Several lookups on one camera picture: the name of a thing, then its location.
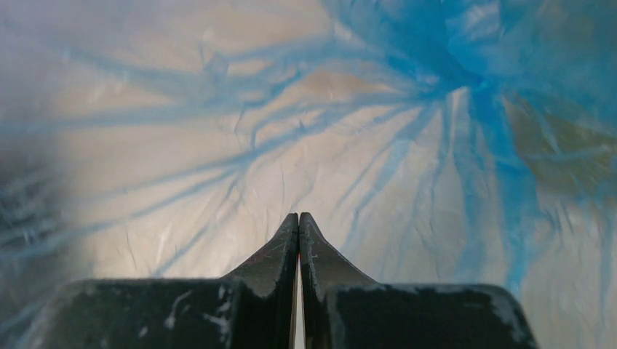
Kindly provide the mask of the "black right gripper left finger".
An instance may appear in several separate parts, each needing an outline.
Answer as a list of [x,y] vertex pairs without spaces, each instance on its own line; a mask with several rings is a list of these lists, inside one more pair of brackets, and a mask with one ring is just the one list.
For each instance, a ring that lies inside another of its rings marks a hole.
[[61,288],[25,348],[288,348],[299,217],[220,278],[90,279]]

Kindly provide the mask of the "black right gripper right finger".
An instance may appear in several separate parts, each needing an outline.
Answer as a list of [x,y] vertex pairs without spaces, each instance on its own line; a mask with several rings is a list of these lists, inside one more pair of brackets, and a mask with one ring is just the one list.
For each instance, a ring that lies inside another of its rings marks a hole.
[[489,284],[381,284],[299,218],[307,348],[536,348],[520,304]]

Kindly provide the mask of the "blue plastic trash bag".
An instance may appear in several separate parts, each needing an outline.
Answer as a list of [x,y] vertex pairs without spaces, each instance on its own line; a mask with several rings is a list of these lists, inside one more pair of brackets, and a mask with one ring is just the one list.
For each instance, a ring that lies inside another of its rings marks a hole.
[[221,276],[301,211],[614,348],[616,3],[1,3],[3,348],[64,283]]

